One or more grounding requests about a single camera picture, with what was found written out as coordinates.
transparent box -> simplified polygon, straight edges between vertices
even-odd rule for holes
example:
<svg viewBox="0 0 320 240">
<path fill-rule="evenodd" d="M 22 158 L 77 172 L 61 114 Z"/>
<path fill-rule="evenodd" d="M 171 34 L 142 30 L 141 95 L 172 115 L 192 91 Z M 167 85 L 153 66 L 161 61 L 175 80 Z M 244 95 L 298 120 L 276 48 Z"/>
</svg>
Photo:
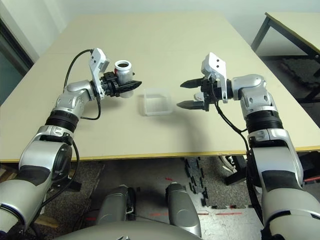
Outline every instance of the transparent box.
<svg viewBox="0 0 320 240">
<path fill-rule="evenodd" d="M 163 88 L 144 89 L 144 113 L 147 116 L 167 115 L 173 112 L 171 96 Z"/>
</svg>

